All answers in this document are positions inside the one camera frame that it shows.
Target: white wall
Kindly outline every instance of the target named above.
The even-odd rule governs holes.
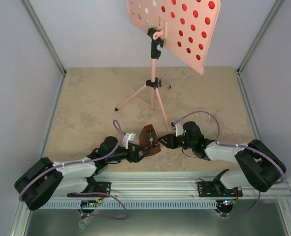
[[[14,188],[40,157],[61,75],[19,0],[0,0],[0,236],[18,205]]]
[[[150,66],[149,37],[130,24],[126,0],[31,2],[64,67]],[[222,0],[205,65],[237,68],[274,2]],[[165,50],[158,62],[183,65]]]
[[[286,165],[291,186],[291,0],[285,1],[243,76],[263,141]]]

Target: pink music stand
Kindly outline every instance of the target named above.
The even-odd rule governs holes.
[[[162,83],[156,74],[156,60],[161,52],[158,46],[166,47],[199,74],[204,73],[204,61],[210,46],[218,18],[220,0],[127,0],[130,22],[147,33],[152,39],[151,80],[135,92],[127,101],[115,108],[118,111],[146,87],[151,87],[151,104],[154,110],[155,92],[160,102],[169,133],[168,123],[159,89]]]

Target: tripod stand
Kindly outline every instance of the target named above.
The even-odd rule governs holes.
[[[157,31],[154,28],[150,28],[147,32],[147,35],[151,37],[152,43],[151,43],[151,58],[152,58],[152,73],[151,73],[151,79],[147,80],[145,85],[143,85],[138,91],[136,91],[130,98],[128,98],[124,103],[122,103],[119,107],[115,108],[115,111],[117,112],[119,109],[121,109],[124,105],[126,105],[128,102],[130,102],[134,97],[136,97],[141,91],[143,91],[146,87],[151,87],[151,104],[145,103],[151,107],[152,110],[155,109],[154,101],[155,101],[155,92],[157,95],[157,98],[159,100],[163,117],[165,119],[166,126],[168,128],[169,133],[171,133],[171,126],[168,123],[166,112],[163,106],[163,102],[161,99],[161,95],[159,92],[159,88],[163,86],[167,87],[168,89],[171,88],[170,85],[162,83],[161,80],[159,80],[155,74],[156,74],[156,61],[161,56],[161,51],[157,49],[158,46],[161,48],[164,45],[164,40],[160,38],[160,32]]]

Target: black mount bracket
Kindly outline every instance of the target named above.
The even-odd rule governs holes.
[[[151,37],[152,39],[152,43],[151,43],[151,58],[152,59],[159,59],[162,52],[160,50],[157,49],[158,46],[160,46],[161,48],[164,45],[164,40],[161,38],[158,38],[156,40],[153,39],[154,33],[158,32],[158,30],[154,29],[154,28],[150,28],[147,31],[147,35]]]
[[[155,77],[155,82],[152,82],[151,80],[147,80],[146,86],[157,89],[158,87],[162,87],[162,80],[159,80],[157,77]]]

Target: marble floor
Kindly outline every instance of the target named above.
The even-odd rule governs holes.
[[[150,79],[151,68],[71,68],[67,71],[44,156],[53,161],[70,161],[85,157],[107,136],[119,137],[112,125],[117,119],[122,129],[138,135],[152,124],[157,135],[168,133],[156,99],[156,110],[131,101],[118,112],[119,106]],[[160,93],[169,121],[196,110],[214,114],[221,125],[220,141],[245,143],[254,138],[234,70],[230,67],[207,67],[203,76],[189,67],[159,67],[157,77],[171,84]],[[138,99],[150,101],[150,88]],[[193,115],[206,138],[214,139],[215,122],[208,115]],[[225,161],[204,161],[183,155],[181,149],[166,149],[140,163],[123,161],[110,165],[108,172],[148,171],[218,171],[236,168]]]

